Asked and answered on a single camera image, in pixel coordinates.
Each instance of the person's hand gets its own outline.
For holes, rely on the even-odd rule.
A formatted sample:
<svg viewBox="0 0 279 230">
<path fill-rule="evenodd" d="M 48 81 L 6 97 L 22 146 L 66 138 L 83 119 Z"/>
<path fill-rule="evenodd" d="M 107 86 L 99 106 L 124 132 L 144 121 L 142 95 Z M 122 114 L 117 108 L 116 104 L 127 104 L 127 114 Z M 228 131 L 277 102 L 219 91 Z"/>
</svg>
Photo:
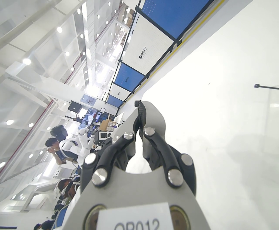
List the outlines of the person's hand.
<svg viewBox="0 0 279 230">
<path fill-rule="evenodd" d="M 48 152 L 50 152 L 50 153 L 52 153 L 52 154 L 55 154 L 54 148 L 51 148 L 51 147 L 48 148 Z"/>
</svg>

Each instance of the blue banner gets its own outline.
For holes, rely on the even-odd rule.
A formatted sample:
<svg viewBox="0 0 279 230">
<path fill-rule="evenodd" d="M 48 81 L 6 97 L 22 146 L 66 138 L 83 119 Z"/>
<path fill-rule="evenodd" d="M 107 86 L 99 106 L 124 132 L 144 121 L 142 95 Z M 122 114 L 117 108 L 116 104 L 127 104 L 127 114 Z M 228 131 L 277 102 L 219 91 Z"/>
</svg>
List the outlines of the blue banner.
<svg viewBox="0 0 279 230">
<path fill-rule="evenodd" d="M 144 77 L 143 74 L 138 73 L 122 63 L 115 79 L 115 83 L 129 91 L 133 91 Z"/>
<path fill-rule="evenodd" d="M 142 11 L 169 34 L 178 38 L 211 2 L 213 0 L 146 0 Z"/>
<path fill-rule="evenodd" d="M 123 103 L 123 101 L 121 101 L 120 99 L 112 95 L 109 95 L 109 98 L 107 99 L 107 103 L 115 107 L 119 107 Z"/>
</svg>

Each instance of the metal screw head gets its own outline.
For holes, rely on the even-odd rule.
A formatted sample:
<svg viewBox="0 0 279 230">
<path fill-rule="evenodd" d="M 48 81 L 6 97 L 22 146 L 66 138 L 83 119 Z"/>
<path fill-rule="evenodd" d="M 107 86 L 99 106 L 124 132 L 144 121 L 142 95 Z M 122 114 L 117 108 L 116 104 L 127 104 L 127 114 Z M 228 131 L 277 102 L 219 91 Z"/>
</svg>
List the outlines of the metal screw head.
<svg viewBox="0 0 279 230">
<path fill-rule="evenodd" d="M 168 179 L 174 186 L 181 186 L 183 184 L 183 175 L 177 169 L 171 169 L 168 171 Z"/>
<path fill-rule="evenodd" d="M 117 142 L 118 139 L 119 139 L 119 136 L 114 136 L 113 139 L 111 140 L 111 142 L 114 144 L 115 142 Z"/>
<path fill-rule="evenodd" d="M 85 164 L 93 164 L 95 159 L 96 159 L 96 154 L 95 153 L 89 153 L 85 157 L 84 162 L 85 162 Z"/>
<path fill-rule="evenodd" d="M 188 154 L 182 154 L 181 160 L 187 166 L 191 166 L 193 164 L 193 159 Z"/>
<path fill-rule="evenodd" d="M 151 127 L 148 127 L 148 128 L 146 128 L 146 129 L 144 130 L 144 133 L 145 133 L 147 136 L 152 136 L 152 135 L 154 135 L 155 130 L 154 130 L 153 128 L 151 128 Z"/>
<path fill-rule="evenodd" d="M 104 168 L 98 168 L 92 176 L 92 183 L 94 185 L 101 185 L 107 179 L 107 171 Z"/>
<path fill-rule="evenodd" d="M 131 140 L 133 138 L 134 134 L 131 131 L 125 132 L 124 133 L 124 138 L 126 140 Z"/>
</svg>

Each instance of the gripper jaw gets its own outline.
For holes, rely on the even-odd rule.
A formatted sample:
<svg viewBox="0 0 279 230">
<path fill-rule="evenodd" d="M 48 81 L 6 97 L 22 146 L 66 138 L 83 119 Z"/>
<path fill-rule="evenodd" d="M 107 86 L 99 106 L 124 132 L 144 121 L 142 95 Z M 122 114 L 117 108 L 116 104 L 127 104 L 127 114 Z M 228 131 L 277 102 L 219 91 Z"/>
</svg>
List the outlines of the gripper jaw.
<svg viewBox="0 0 279 230">
<path fill-rule="evenodd" d="M 195 199 L 192 158 L 166 143 L 164 118 L 150 102 L 137 101 L 135 106 L 137 109 L 105 141 L 102 149 L 86 156 L 81 173 L 82 193 L 65 229 L 86 229 L 88 213 L 98 205 L 110 209 L 168 202 L 170 207 L 185 212 L 189 227 L 186 229 L 210 230 Z M 135 154 L 138 131 L 143 140 L 143 157 L 152 169 L 147 174 L 125 172 Z"/>
</svg>

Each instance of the yellow stripe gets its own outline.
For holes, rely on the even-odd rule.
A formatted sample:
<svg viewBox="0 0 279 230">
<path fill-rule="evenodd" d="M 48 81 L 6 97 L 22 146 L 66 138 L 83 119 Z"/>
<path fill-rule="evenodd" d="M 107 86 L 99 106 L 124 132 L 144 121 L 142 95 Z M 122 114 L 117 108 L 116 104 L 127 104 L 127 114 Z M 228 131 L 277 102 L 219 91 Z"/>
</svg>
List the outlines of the yellow stripe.
<svg viewBox="0 0 279 230">
<path fill-rule="evenodd" d="M 183 43 L 185 43 L 196 31 L 198 28 L 200 28 L 202 26 L 202 24 L 223 4 L 225 0 L 221 0 L 217 6 L 214 7 L 214 9 L 199 23 L 199 25 L 196 26 L 196 28 L 193 29 L 193 31 L 181 42 L 179 47 L 176 47 L 171 53 L 170 55 L 152 72 L 152 74 L 150 75 L 150 77 L 148 78 L 147 81 L 145 81 L 134 93 L 138 92 L 141 87 L 143 87 L 145 85 L 145 83 L 147 83 L 150 78 L 152 78 L 152 76 L 166 63 L 166 61 L 181 47 L 181 45 Z M 134 94 L 121 106 L 123 107 L 132 97 L 134 96 Z"/>
</svg>

